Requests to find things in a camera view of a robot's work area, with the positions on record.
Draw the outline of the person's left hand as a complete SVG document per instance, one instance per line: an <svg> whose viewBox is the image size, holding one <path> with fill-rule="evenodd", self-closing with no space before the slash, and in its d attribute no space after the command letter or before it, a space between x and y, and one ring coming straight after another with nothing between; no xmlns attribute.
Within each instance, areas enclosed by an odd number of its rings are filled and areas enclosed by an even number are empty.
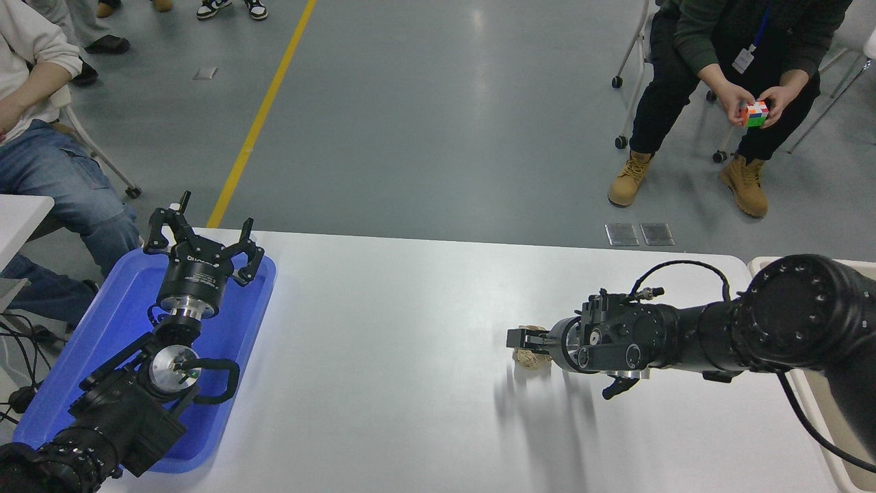
<svg viewBox="0 0 876 493"><path fill-rule="evenodd" d="M799 94L799 90L792 86L774 86L767 88L759 97L758 102L766 103L769 107L767 114L760 130L766 130L774 126L780 120L786 107L791 104Z"/></svg>

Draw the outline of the person's right hand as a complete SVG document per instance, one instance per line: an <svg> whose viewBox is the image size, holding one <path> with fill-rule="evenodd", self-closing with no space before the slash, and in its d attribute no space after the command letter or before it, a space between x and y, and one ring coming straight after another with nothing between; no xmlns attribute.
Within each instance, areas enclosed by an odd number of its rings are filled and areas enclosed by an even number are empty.
<svg viewBox="0 0 876 493"><path fill-rule="evenodd" d="M719 82L713 92L722 103L728 122L734 126L744 126L744 114L747 112L745 109L757 102L755 97L741 86L728 81Z"/></svg>

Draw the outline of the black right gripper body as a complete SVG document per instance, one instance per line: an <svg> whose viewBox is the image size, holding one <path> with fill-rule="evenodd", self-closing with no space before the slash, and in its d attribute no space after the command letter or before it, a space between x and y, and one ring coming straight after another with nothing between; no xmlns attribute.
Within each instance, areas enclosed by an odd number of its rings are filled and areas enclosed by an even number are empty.
<svg viewBox="0 0 876 493"><path fill-rule="evenodd" d="M547 350L554 363L567 372L584 372L578 361L581 349L581 316L558 321L547 335Z"/></svg>

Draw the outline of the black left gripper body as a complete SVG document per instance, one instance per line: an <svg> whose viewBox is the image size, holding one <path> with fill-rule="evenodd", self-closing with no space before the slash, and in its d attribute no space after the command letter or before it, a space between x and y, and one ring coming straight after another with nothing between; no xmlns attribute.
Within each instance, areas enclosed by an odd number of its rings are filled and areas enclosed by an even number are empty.
<svg viewBox="0 0 876 493"><path fill-rule="evenodd" d="M215 251L195 251L188 244L176 244L168 254L167 271L157 302L170 307L171 300L187 296L210 307L220 307L233 270L232 261L217 259Z"/></svg>

